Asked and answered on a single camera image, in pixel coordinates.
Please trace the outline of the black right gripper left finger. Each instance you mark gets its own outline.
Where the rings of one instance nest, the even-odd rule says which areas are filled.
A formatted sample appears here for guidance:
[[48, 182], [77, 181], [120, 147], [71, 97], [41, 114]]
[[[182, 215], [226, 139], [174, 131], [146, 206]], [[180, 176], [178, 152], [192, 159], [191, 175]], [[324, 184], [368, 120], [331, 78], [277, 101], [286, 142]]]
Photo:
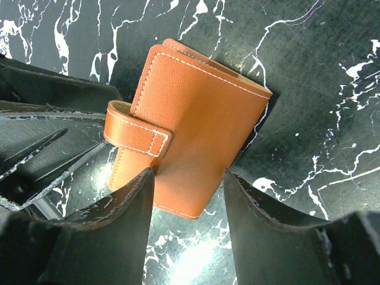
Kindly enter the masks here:
[[154, 170], [50, 225], [59, 231], [40, 284], [141, 284]]

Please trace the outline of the brown leather card holder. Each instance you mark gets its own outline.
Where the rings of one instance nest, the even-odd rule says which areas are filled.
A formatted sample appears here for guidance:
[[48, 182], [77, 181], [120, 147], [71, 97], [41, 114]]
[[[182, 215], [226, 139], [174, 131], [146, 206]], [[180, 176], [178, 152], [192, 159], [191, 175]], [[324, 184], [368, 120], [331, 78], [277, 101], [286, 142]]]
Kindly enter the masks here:
[[150, 167], [155, 207], [195, 220], [257, 124], [271, 92], [173, 40], [148, 52], [132, 103], [107, 106], [117, 191]]

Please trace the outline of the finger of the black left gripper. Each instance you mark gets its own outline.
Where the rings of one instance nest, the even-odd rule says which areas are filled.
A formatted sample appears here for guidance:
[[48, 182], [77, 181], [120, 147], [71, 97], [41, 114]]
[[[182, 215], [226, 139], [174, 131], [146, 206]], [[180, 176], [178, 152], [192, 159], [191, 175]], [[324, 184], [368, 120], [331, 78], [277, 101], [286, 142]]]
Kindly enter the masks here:
[[1, 206], [20, 211], [105, 146], [105, 114], [1, 101]]
[[105, 113], [108, 102], [122, 100], [111, 85], [58, 74], [1, 55], [1, 100]]

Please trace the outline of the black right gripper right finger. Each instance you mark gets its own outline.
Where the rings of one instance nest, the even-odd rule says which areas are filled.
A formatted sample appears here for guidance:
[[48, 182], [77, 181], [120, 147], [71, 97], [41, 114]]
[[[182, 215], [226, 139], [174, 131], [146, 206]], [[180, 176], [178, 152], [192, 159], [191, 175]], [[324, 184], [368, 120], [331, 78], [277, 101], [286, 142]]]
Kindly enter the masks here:
[[295, 210], [230, 169], [224, 199], [239, 284], [354, 284], [350, 228]]

